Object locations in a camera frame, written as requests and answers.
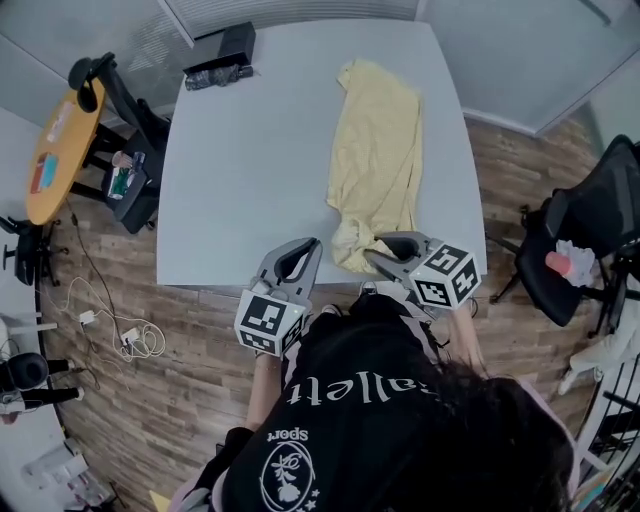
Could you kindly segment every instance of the wooden floor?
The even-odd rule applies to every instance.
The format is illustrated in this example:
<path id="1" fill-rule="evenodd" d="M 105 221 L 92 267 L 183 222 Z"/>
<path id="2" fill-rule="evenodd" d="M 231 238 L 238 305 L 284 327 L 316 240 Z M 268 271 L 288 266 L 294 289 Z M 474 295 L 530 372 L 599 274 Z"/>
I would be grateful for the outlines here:
<path id="1" fill-rule="evenodd" d="M 523 232 L 520 205 L 539 205 L 554 188 L 579 182 L 595 163 L 585 131 L 575 121 L 564 122 L 540 140 L 476 122 L 468 122 L 468 129 L 486 229 L 514 240 Z M 59 324 L 45 334 L 48 356 L 90 367 L 100 386 L 94 388 L 88 372 L 56 382 L 64 386 L 78 379 L 86 390 L 84 401 L 60 407 L 62 421 L 80 442 L 92 470 L 115 483 L 130 510 L 154 510 L 149 489 L 171 496 L 215 453 L 215 444 L 226 431 L 243 422 L 254 358 L 237 343 L 232 328 L 240 288 L 196 291 L 157 286 L 155 233 L 143 229 L 137 236 L 128 235 L 110 211 L 81 198 L 71 198 L 71 206 L 117 314 L 157 323 L 166 334 L 167 349 L 162 357 L 125 363 L 112 349 L 111 322 L 101 316 L 86 328 L 97 349 L 93 353 L 78 323 L 43 298 L 46 320 Z M 59 218 L 62 224 L 54 244 L 68 247 L 70 254 L 56 257 L 62 285 L 49 291 L 51 297 L 61 306 L 71 280 L 82 276 L 106 300 L 80 248 L 68 209 Z M 555 388 L 570 354 L 586 345 L 595 304 L 581 305 L 564 329 L 535 310 L 522 289 L 504 303 L 490 306 L 488 297 L 510 277 L 512 256 L 492 243 L 487 252 L 489 275 L 476 294 L 475 324 L 489 369 L 530 380 L 577 432 L 593 382 L 582 378 L 564 397 L 556 396 Z M 189 264 L 188 247 L 184 264 Z M 329 302 L 347 306 L 354 296 L 352 285 L 325 285 L 317 287 L 313 301 L 316 307 Z M 77 283 L 69 311 L 78 315 L 98 308 L 91 292 Z M 123 332 L 131 326 L 120 321 Z"/>

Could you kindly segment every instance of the black office chair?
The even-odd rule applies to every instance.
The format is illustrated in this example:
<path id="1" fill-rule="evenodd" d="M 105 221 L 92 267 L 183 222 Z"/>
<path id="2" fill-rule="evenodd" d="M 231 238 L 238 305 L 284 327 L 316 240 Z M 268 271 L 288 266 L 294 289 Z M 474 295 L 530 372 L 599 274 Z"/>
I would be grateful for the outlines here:
<path id="1" fill-rule="evenodd" d="M 11 217 L 0 217 L 0 227 L 7 233 L 18 235 L 18 246 L 13 251 L 7 250 L 7 246 L 4 246 L 2 269 L 6 270 L 7 260 L 14 258 L 14 274 L 20 282 L 31 286 L 35 279 L 48 277 L 53 286 L 60 286 L 60 281 L 53 275 L 51 266 L 51 237 L 57 224 L 60 224 L 60 221 L 53 222 L 49 233 L 44 236 L 44 226 L 29 221 L 16 221 Z M 69 254 L 69 249 L 64 247 L 57 252 Z"/>
<path id="2" fill-rule="evenodd" d="M 162 168 L 171 123 L 156 116 L 145 100 L 133 99 L 116 72 L 116 66 L 113 53 L 106 53 L 99 59 L 80 59 L 69 73 L 69 86 L 78 91 L 80 107 L 92 112 L 97 108 L 92 81 L 97 78 L 104 85 L 118 115 L 136 128 L 136 132 L 124 144 L 124 139 L 119 140 L 111 135 L 110 131 L 104 137 L 98 133 L 95 145 L 90 148 L 89 158 L 94 158 L 92 151 L 121 150 L 128 155 L 142 152 L 146 155 L 143 172 L 135 177 L 124 197 L 117 200 L 107 195 L 111 183 L 111 166 L 108 163 L 101 164 L 89 160 L 89 163 L 97 164 L 97 167 L 107 171 L 102 180 L 102 197 L 96 197 L 90 190 L 85 190 L 86 193 L 81 195 L 105 202 L 113 210 L 116 220 L 122 222 L 130 233 L 137 233 L 145 225 L 153 226 L 150 219 L 158 209 Z"/>
<path id="3" fill-rule="evenodd" d="M 555 190 L 540 210 L 522 209 L 526 236 L 518 247 L 506 240 L 487 238 L 516 255 L 516 273 L 505 288 L 491 298 L 495 304 L 522 282 L 534 305 L 553 322 L 565 326 L 583 296 L 602 301 L 594 336 L 609 316 L 608 333 L 617 327 L 625 298 L 640 299 L 626 290 L 626 277 L 640 267 L 640 160 L 638 150 L 624 135 L 617 136 L 579 185 Z M 571 240 L 576 247 L 591 248 L 599 261 L 603 289 L 577 288 L 547 267 L 545 257 L 555 251 L 557 240 Z M 603 258 L 614 255 L 609 275 Z"/>

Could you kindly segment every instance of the person's right hand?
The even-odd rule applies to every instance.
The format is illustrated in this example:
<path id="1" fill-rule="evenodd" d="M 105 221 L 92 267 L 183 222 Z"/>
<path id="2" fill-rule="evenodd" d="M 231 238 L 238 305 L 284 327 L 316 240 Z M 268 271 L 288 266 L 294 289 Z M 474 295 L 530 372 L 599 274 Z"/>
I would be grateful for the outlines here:
<path id="1" fill-rule="evenodd" d="M 2 414 L 0 416 L 2 416 L 2 423 L 5 425 L 13 425 L 16 420 L 18 419 L 18 415 L 19 413 L 17 412 L 10 412 L 9 414 Z"/>

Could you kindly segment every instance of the person's dark hair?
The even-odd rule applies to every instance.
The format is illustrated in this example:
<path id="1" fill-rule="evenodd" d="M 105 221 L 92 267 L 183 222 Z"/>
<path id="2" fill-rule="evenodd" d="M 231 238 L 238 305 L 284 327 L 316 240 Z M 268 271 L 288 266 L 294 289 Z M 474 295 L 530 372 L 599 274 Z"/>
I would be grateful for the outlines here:
<path id="1" fill-rule="evenodd" d="M 562 427 L 515 380 L 454 363 L 428 365 L 439 400 L 381 509 L 558 512 L 569 509 L 573 449 Z"/>

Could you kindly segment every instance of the white pants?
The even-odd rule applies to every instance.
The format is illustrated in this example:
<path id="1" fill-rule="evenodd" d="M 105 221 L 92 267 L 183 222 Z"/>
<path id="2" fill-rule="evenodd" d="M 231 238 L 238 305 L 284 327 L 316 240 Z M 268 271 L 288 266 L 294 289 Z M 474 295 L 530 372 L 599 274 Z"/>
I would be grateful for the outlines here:
<path id="1" fill-rule="evenodd" d="M 640 291 L 640 283 L 629 275 L 627 288 Z M 603 372 L 640 354 L 640 301 L 627 299 L 622 306 L 620 324 L 616 332 L 595 345 L 571 356 L 571 369 L 584 372 L 599 367 Z"/>

